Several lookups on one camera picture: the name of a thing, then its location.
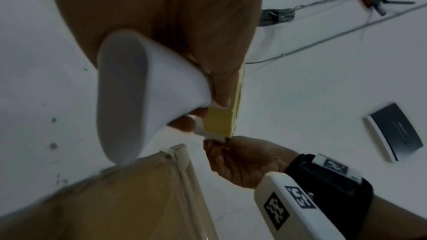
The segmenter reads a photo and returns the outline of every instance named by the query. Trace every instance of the white floor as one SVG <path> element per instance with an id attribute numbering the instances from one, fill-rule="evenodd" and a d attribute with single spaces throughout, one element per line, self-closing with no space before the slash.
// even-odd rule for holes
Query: white floor
<path id="1" fill-rule="evenodd" d="M 263 6 L 313 1 L 264 0 Z M 2 216 L 112 164 L 102 154 L 95 129 L 97 72 L 53 1 L 0 0 L 0 7 Z M 329 155 L 362 171 L 380 196 L 427 217 L 426 149 L 403 164 L 389 164 L 362 124 L 363 116 L 395 101 L 427 142 L 426 16 L 427 9 L 419 10 L 374 26 L 364 36 L 356 32 L 273 63 L 248 66 L 236 134 Z M 363 24 L 367 17 L 357 0 L 298 12 L 291 24 L 258 29 L 248 60 L 310 44 Z M 144 155 L 179 143 L 190 151 L 220 239 L 269 239 L 253 193 L 210 171 L 200 137 L 165 129 Z"/>

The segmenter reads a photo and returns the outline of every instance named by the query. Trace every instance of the white plastic object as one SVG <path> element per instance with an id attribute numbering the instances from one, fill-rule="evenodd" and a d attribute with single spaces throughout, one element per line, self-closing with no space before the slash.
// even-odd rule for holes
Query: white plastic object
<path id="1" fill-rule="evenodd" d="M 132 30 L 98 52 L 97 130 L 106 156 L 129 164 L 170 121 L 212 102 L 208 77 L 176 52 Z"/>
<path id="2" fill-rule="evenodd" d="M 255 189 L 254 197 L 276 240 L 345 240 L 295 180 L 285 173 L 267 173 Z"/>

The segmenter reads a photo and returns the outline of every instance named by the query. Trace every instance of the hand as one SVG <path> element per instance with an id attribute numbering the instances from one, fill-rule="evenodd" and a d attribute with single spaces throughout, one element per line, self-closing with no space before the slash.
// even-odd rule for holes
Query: hand
<path id="1" fill-rule="evenodd" d="M 256 188 L 268 172 L 284 172 L 298 153 L 260 139 L 237 136 L 225 144 L 204 140 L 212 171 L 243 188 Z"/>
<path id="2" fill-rule="evenodd" d="M 261 15 L 261 0 L 55 0 L 79 46 L 96 66 L 111 31 L 132 28 L 210 71 L 213 99 L 223 107 L 238 78 Z M 207 109 L 193 112 L 206 116 Z M 171 126 L 192 131 L 184 116 Z"/>

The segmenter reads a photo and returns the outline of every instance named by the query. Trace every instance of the black wrist strap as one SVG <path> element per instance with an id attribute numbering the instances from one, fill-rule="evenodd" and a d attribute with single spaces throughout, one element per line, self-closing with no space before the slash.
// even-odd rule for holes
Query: black wrist strap
<path id="1" fill-rule="evenodd" d="M 348 167 L 324 158 L 334 167 L 313 163 L 315 155 L 299 155 L 285 170 L 307 193 L 347 240 L 354 239 L 363 224 L 374 196 L 372 185 L 364 178 L 346 177 Z"/>

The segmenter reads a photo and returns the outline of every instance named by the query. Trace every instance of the yellow sponge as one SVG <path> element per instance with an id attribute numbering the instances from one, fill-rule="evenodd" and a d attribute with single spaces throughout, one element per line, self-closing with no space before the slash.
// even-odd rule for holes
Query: yellow sponge
<path id="1" fill-rule="evenodd" d="M 203 129 L 207 132 L 231 138 L 236 127 L 239 112 L 240 95 L 242 91 L 244 65 L 240 68 L 236 89 L 231 96 L 231 105 L 228 109 L 209 108 L 209 117 L 203 119 Z"/>

